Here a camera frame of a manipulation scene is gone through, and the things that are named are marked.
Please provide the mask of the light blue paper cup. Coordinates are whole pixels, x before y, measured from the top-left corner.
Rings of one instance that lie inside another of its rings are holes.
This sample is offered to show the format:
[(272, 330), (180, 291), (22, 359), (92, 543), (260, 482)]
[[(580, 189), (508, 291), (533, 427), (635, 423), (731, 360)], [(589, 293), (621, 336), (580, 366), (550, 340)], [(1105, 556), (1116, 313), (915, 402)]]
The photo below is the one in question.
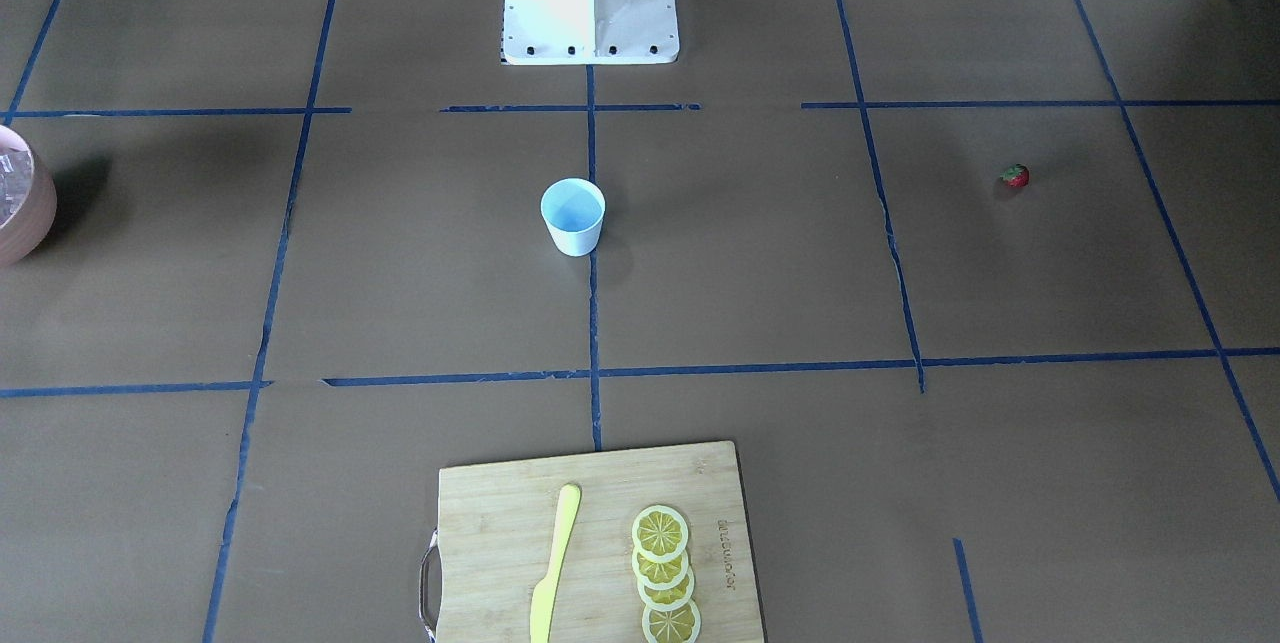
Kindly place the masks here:
[(544, 191), (540, 214), (553, 245), (562, 254), (588, 256), (602, 234), (605, 197), (590, 181), (566, 178)]

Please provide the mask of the lemon slice bottom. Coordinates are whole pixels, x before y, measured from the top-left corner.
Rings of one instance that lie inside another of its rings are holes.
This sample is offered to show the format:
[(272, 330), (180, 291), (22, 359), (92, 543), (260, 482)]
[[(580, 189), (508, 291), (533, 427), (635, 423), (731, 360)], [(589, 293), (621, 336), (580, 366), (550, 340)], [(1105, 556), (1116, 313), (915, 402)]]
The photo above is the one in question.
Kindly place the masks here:
[(681, 606), (663, 608), (645, 603), (640, 633), (645, 642), (696, 642), (701, 634), (701, 611), (695, 599)]

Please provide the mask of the red strawberry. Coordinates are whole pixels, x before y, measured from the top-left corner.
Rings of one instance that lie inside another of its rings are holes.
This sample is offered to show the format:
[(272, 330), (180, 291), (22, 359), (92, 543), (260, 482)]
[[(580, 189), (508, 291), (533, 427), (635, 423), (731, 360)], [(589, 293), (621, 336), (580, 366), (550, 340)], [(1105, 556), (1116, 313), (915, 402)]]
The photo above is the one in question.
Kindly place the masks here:
[(1030, 169), (1023, 164), (1011, 165), (1001, 173), (1000, 181), (1010, 190), (1025, 188), (1030, 183)]

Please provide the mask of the lemon slice top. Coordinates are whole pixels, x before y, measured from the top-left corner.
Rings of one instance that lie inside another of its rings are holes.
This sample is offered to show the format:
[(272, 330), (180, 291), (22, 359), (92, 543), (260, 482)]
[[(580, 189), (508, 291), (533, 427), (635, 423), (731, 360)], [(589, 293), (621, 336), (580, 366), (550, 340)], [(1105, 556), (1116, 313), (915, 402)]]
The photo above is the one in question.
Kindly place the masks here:
[(682, 556), (690, 539), (684, 515), (668, 505), (649, 505), (632, 520), (634, 548), (646, 561), (667, 564)]

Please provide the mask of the yellow plastic knife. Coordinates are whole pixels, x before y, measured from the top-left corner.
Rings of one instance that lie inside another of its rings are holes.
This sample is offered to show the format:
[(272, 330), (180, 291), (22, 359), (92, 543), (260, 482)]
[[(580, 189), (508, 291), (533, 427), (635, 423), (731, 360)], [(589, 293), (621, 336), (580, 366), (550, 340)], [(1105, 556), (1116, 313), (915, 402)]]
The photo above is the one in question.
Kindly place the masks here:
[(556, 598), (564, 566), (564, 557), (579, 515), (582, 492), (575, 483), (561, 487), (550, 533), (550, 549), (543, 578), (530, 597), (529, 640), (548, 642), (556, 611)]

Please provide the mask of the pink bowl of ice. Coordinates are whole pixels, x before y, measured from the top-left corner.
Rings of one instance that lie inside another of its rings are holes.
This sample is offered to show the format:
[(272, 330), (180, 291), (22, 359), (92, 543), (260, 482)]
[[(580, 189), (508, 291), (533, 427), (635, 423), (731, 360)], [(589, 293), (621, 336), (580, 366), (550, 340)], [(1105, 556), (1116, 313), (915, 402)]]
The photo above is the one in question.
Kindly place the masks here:
[(58, 193), (49, 167), (14, 129), (1, 127), (1, 265), (33, 252), (52, 228)]

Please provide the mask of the lemon slice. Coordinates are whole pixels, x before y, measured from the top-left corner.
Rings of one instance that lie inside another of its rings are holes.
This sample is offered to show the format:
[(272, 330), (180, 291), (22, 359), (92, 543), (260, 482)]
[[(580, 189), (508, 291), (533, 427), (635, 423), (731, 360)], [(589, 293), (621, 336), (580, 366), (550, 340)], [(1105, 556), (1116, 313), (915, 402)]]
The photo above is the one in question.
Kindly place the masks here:
[(671, 612), (692, 601), (696, 589), (696, 574), (690, 567), (672, 587), (663, 589), (654, 588), (645, 576), (639, 576), (636, 588), (641, 602), (648, 608), (658, 612)]
[(632, 548), (631, 565), (635, 578), (640, 584), (653, 590), (671, 590), (684, 584), (690, 573), (689, 552), (682, 551), (678, 556), (655, 561), (648, 557), (640, 548)]
[(646, 561), (667, 564), (682, 556), (690, 539), (684, 515), (668, 505), (649, 505), (632, 520), (634, 548)]
[(663, 608), (645, 603), (640, 633), (645, 642), (696, 642), (701, 634), (701, 611), (695, 599), (681, 606)]

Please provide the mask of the bamboo cutting board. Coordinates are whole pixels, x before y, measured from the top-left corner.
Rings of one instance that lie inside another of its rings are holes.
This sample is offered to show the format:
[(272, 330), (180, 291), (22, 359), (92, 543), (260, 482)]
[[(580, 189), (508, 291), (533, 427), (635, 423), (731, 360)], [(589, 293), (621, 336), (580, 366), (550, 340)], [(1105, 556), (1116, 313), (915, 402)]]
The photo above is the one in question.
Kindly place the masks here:
[(548, 642), (645, 642), (631, 524), (649, 505), (687, 521), (696, 642), (765, 639), (737, 450), (717, 441), (443, 469), (419, 583), (430, 642), (530, 642), (530, 597), (567, 483), (582, 500)]

